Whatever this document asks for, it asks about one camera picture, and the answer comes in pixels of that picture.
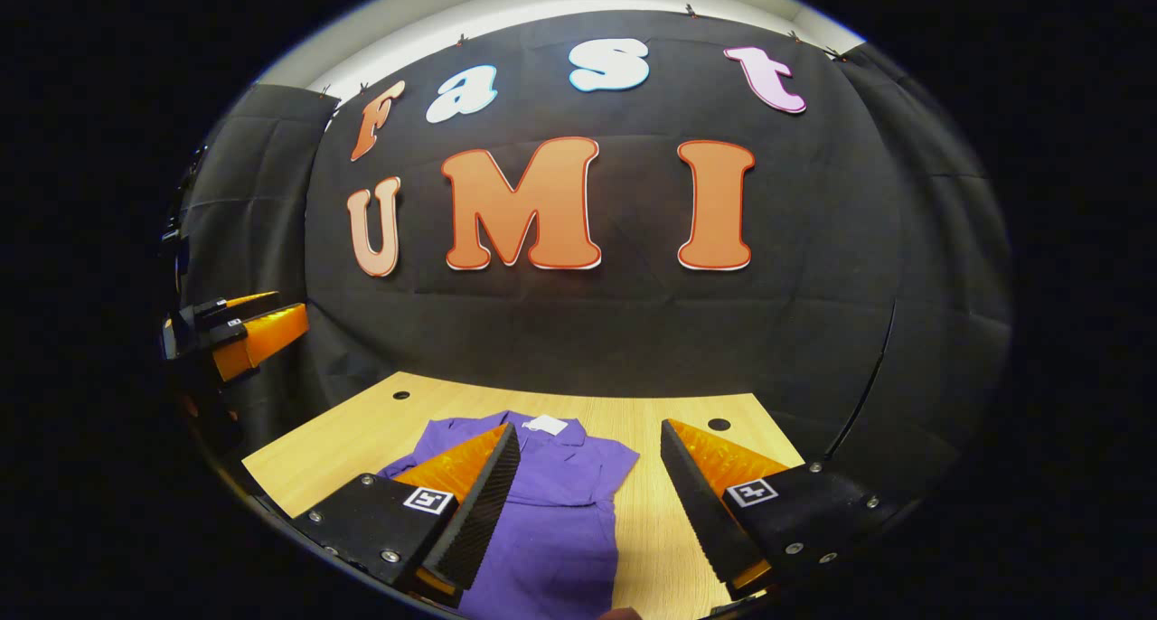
shirt collar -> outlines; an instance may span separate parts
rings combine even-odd
[[[550,431],[531,430],[529,428],[522,427],[522,423],[531,421],[532,419],[535,418],[526,416],[524,414],[518,414],[516,412],[503,411],[495,415],[486,418],[486,421],[489,422],[491,420],[493,420],[494,426],[501,426],[501,423],[511,423],[511,426],[514,426],[515,431],[519,435],[525,435],[529,431],[533,431],[535,434],[540,434],[551,437]],[[566,446],[583,445],[583,443],[587,441],[587,429],[582,427],[582,423],[578,423],[578,419],[562,419],[562,421],[567,422],[567,427],[560,430],[559,434],[553,437],[554,442],[563,444]]]

white ceiling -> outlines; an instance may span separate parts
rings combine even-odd
[[[811,44],[840,52],[862,40],[795,0],[373,0],[299,44],[259,81],[318,91],[329,84],[327,93],[345,98],[356,93],[360,81],[379,80],[410,61],[452,46],[459,32],[484,35],[569,12],[681,12],[685,2],[709,17],[784,35],[790,28]]]

letter m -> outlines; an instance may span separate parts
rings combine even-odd
[[[596,155],[594,139],[550,139],[535,150],[517,189],[487,150],[459,152],[445,160],[442,175],[450,178],[454,205],[454,249],[445,263],[456,271],[489,265],[480,226],[502,261],[513,266],[538,216],[538,241],[526,253],[531,265],[543,270],[598,265],[603,253],[590,241],[587,222],[587,167]]]

white tag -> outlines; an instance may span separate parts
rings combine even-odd
[[[441,515],[451,497],[454,497],[454,494],[449,492],[439,492],[437,489],[418,487],[414,489],[413,494],[410,494],[406,502],[401,504],[408,507],[410,509],[417,509],[418,511]]]
[[[737,502],[739,507],[751,507],[753,504],[776,499],[780,495],[762,478],[759,480],[752,480],[751,482],[744,482],[743,485],[728,487],[727,490],[728,493],[731,493],[731,497],[735,499],[735,502]]]
[[[562,419],[554,419],[550,414],[544,414],[523,422],[522,427],[530,428],[531,430],[545,430],[550,431],[551,435],[558,435],[559,431],[562,431],[567,427],[567,422],[562,421]]]

pink letter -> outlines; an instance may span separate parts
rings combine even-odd
[[[766,104],[775,106],[781,112],[801,113],[805,109],[803,98],[796,94],[787,93],[780,83],[779,73],[791,76],[791,68],[779,61],[769,60],[762,49],[759,47],[729,47],[723,51],[731,60],[739,60],[743,65],[744,75],[747,76],[747,84],[751,91]]]

